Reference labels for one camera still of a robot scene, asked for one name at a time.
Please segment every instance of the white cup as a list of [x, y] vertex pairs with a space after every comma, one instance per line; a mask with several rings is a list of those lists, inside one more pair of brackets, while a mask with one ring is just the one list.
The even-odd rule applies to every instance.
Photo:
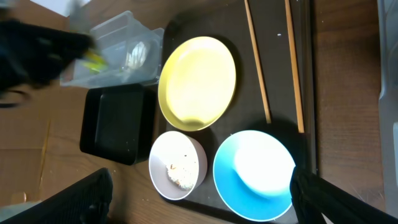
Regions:
[[[195, 175], [196, 182], [190, 190], [183, 190], [173, 183], [167, 173], [167, 164], [184, 154], [196, 155], [198, 166]], [[156, 190], [169, 200], [181, 200], [197, 188], [206, 176], [207, 158], [198, 141], [178, 131], [169, 131], [160, 135], [149, 155], [149, 174]]]

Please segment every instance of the chopstick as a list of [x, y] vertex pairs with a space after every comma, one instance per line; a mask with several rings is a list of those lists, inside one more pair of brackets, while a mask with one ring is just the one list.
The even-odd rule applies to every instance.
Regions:
[[252, 43], [252, 46], [253, 46], [254, 59], [256, 61], [257, 75], [259, 77], [262, 104], [264, 105], [264, 111], [266, 112], [267, 123], [270, 124], [271, 123], [271, 113], [270, 113], [269, 107], [268, 107], [266, 86], [264, 84], [264, 78], [262, 76], [262, 68], [261, 68], [261, 64], [260, 64], [260, 56], [259, 56], [259, 51], [258, 51], [258, 48], [257, 48], [256, 36], [254, 34], [254, 26], [253, 26], [253, 21], [251, 19], [251, 13], [250, 13], [248, 0], [244, 0], [244, 5], [246, 6], [246, 15], [248, 16], [250, 38], [251, 38], [251, 43]]
[[292, 13], [290, 11], [290, 1], [289, 0], [285, 0], [285, 7], [286, 7], [287, 34], [289, 36], [290, 61], [292, 62], [294, 98], [295, 98], [295, 102], [296, 102], [296, 114], [297, 114], [297, 126], [298, 126], [298, 132], [304, 133], [304, 121], [303, 121], [303, 109], [302, 109], [301, 94], [300, 94], [299, 70], [297, 68], [297, 56], [296, 56], [296, 48], [295, 48], [295, 42], [294, 42]]

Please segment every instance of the bowl rim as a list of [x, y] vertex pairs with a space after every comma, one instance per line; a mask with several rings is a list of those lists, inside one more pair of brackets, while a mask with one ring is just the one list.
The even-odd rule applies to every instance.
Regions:
[[221, 195], [221, 193], [220, 193], [220, 191], [218, 190], [218, 187], [217, 187], [217, 182], [216, 182], [216, 178], [215, 178], [215, 164], [216, 164], [216, 159], [217, 159], [217, 156], [218, 156], [218, 153], [219, 153], [221, 147], [223, 146], [223, 144], [224, 144], [227, 140], [231, 139], [235, 134], [238, 134], [238, 133], [241, 133], [241, 132], [248, 132], [248, 131], [250, 131], [250, 132], [253, 131], [253, 132], [258, 132], [258, 133], [266, 134], [266, 135], [272, 137], [273, 139], [275, 139], [276, 141], [280, 142], [280, 141], [279, 141], [277, 138], [275, 138], [274, 136], [272, 136], [272, 135], [270, 135], [270, 134], [267, 134], [267, 133], [265, 133], [265, 132], [256, 131], [256, 130], [238, 131], [238, 132], [236, 132], [236, 133], [234, 133], [234, 134], [228, 136], [228, 138], [226, 138], [226, 139], [223, 141], [223, 143], [221, 143], [221, 145], [218, 147], [217, 152], [216, 152], [216, 155], [214, 156], [214, 161], [213, 161], [213, 181], [214, 181], [214, 185], [216, 186], [216, 190], [217, 190], [218, 195], [220, 196], [220, 198], [222, 199], [222, 201], [225, 203], [225, 205], [226, 205], [229, 209], [231, 209], [235, 214], [237, 214], [237, 215], [239, 215], [240, 217], [245, 218], [245, 219], [247, 219], [247, 220], [249, 220], [249, 221], [254, 221], [254, 222], [269, 222], [269, 221], [272, 221], [272, 220], [275, 220], [275, 219], [281, 217], [282, 215], [285, 215], [285, 213], [286, 213], [287, 211], [289, 211], [289, 209], [292, 207], [293, 203], [290, 202], [289, 206], [288, 206], [280, 215], [278, 215], [278, 216], [276, 216], [276, 217], [274, 217], [274, 218], [268, 218], [268, 219], [264, 219], [264, 220], [257, 220], [257, 219], [253, 219], [253, 218], [246, 217], [246, 216], [244, 216], [244, 215], [238, 213], [238, 212], [237, 212], [235, 209], [233, 209], [231, 206], [229, 206], [229, 204], [225, 201], [225, 199], [223, 198], [223, 196]]
[[[164, 78], [162, 79], [162, 74], [163, 74], [164, 68], [166, 67], [166, 65], [167, 65], [168, 63], [170, 63], [170, 58], [171, 58], [171, 56], [172, 56], [178, 49], [182, 48], [183, 45], [189, 44], [190, 42], [201, 41], [201, 40], [210, 40], [210, 41], [219, 42], [219, 43], [220, 43], [222, 46], [224, 46], [224, 48], [227, 50], [227, 52], [229, 53], [229, 54], [228, 54], [228, 57], [231, 58], [232, 63], [233, 63], [233, 66], [234, 66], [234, 71], [235, 71], [235, 73], [234, 73], [234, 75], [233, 75], [234, 85], [233, 85], [233, 89], [232, 89], [232, 93], [231, 93], [231, 98], [229, 99], [229, 102], [228, 102], [228, 104], [226, 105], [226, 107], [225, 107], [225, 109], [223, 110], [222, 113], [220, 113], [218, 116], [216, 116], [216, 117], [214, 118], [214, 120], [211, 121], [211, 122], [209, 122], [207, 125], [204, 125], [204, 126], [198, 128], [198, 129], [187, 129], [187, 128], [185, 128], [185, 126], [178, 127], [177, 125], [173, 124], [172, 122], [170, 122], [168, 116], [165, 115], [164, 110], [166, 110], [166, 108], [169, 108], [169, 107], [167, 106], [167, 102], [166, 102], [166, 105], [163, 105], [163, 104], [161, 103], [161, 100], [159, 100], [159, 99], [161, 99], [159, 88], [160, 88], [160, 86], [161, 86], [162, 80], [164, 80]], [[231, 51], [229, 50], [229, 48], [227, 48], [227, 46], [225, 46], [224, 43], [222, 43], [222, 41], [220, 41], [220, 40], [218, 40], [218, 39], [216, 39], [216, 38], [214, 38], [214, 37], [199, 36], [199, 37], [194, 37], [194, 38], [191, 38], [191, 39], [189, 39], [189, 40], [186, 40], [184, 43], [180, 44], [176, 49], [174, 49], [174, 51], [170, 54], [170, 56], [168, 57], [168, 59], [167, 59], [166, 62], [164, 63], [164, 66], [162, 67], [162, 71], [160, 72], [160, 78], [159, 78], [159, 84], [158, 84], [157, 97], [158, 97], [159, 107], [160, 107], [160, 110], [161, 110], [161, 112], [162, 112], [162, 114], [163, 114], [163, 117], [167, 120], [167, 122], [168, 122], [169, 124], [171, 124], [173, 127], [177, 128], [177, 129], [179, 129], [179, 130], [181, 130], [181, 131], [194, 132], [194, 131], [203, 130], [203, 129], [205, 129], [205, 128], [211, 126], [214, 122], [216, 122], [216, 121], [225, 113], [225, 111], [226, 111], [226, 110], [228, 109], [228, 107], [230, 106], [230, 104], [231, 104], [231, 102], [232, 102], [232, 99], [233, 99], [233, 96], [235, 95], [235, 91], [236, 91], [236, 65], [235, 65], [234, 57], [232, 56]]]
[[[152, 154], [152, 148], [155, 146], [156, 142], [160, 139], [160, 137], [162, 137], [162, 136], [164, 135], [163, 138], [165, 138], [166, 135], [170, 135], [170, 134], [176, 134], [176, 135], [178, 135], [178, 136], [181, 136], [182, 138], [186, 139], [186, 142], [189, 142], [189, 145], [190, 145], [189, 149], [190, 149], [190, 150], [193, 150], [193, 151], [195, 152], [196, 161], [197, 161], [197, 167], [198, 167], [198, 172], [197, 172], [197, 174], [196, 174], [196, 180], [195, 180], [195, 183], [194, 183], [193, 187], [192, 187], [189, 191], [186, 191], [187, 194], [185, 194], [183, 197], [180, 197], [180, 198], [170, 198], [170, 197], [166, 196], [165, 194], [163, 194], [163, 193], [159, 190], [159, 188], [156, 186], [155, 181], [154, 181], [154, 179], [152, 178], [152, 171], [151, 171], [151, 168], [150, 168], [152, 158], [154, 157], [154, 155]], [[154, 185], [156, 191], [157, 191], [159, 194], [161, 194], [161, 196], [163, 196], [163, 197], [165, 197], [165, 198], [167, 198], [167, 199], [169, 199], [169, 200], [181, 200], [181, 199], [184, 199], [185, 197], [187, 197], [188, 195], [190, 195], [191, 192], [192, 192], [193, 190], [195, 190], [195, 186], [196, 186], [196, 184], [197, 184], [197, 182], [198, 182], [198, 178], [199, 178], [199, 171], [200, 171], [200, 169], [199, 169], [199, 157], [198, 157], [198, 153], [197, 153], [197, 150], [196, 150], [196, 148], [195, 148], [195, 145], [192, 143], [191, 139], [189, 139], [189, 137], [188, 137], [187, 135], [185, 135], [184, 133], [181, 133], [181, 132], [179, 132], [179, 131], [167, 131], [167, 132], [161, 134], [161, 135], [155, 140], [155, 142], [153, 143], [153, 145], [152, 145], [152, 147], [151, 147], [151, 149], [150, 149], [149, 160], [148, 160], [148, 168], [149, 168], [150, 180], [152, 181], [152, 184]]]

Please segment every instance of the black tray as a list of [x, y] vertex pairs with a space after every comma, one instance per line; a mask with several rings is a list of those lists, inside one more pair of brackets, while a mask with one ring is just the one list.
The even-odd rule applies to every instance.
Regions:
[[[281, 0], [250, 0], [249, 4], [272, 114], [271, 125], [266, 124], [243, 0], [206, 3], [179, 14], [165, 30], [162, 52], [164, 65], [170, 54], [186, 40], [210, 36], [222, 41], [234, 57], [236, 91], [224, 115], [209, 128], [192, 133], [183, 132], [203, 146], [209, 164], [207, 175], [203, 183], [187, 198], [179, 201], [165, 200], [235, 223], [253, 222], [239, 217], [224, 204], [213, 181], [213, 159], [218, 147], [228, 136], [245, 129], [267, 132], [286, 146], [297, 166], [306, 167], [313, 172], [316, 169], [311, 33], [309, 20], [306, 15], [303, 16], [309, 11], [308, 2], [291, 1], [305, 134], [299, 134], [297, 131], [285, 4]], [[158, 125], [158, 134], [176, 130], [161, 114]], [[274, 222], [297, 223], [294, 208], [290, 208]]]

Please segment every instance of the yellow plate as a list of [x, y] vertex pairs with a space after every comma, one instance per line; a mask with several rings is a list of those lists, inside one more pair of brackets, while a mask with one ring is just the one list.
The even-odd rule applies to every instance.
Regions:
[[160, 108], [172, 126], [198, 131], [224, 113], [235, 83], [235, 64], [228, 48], [214, 38], [196, 37], [167, 59], [159, 80]]

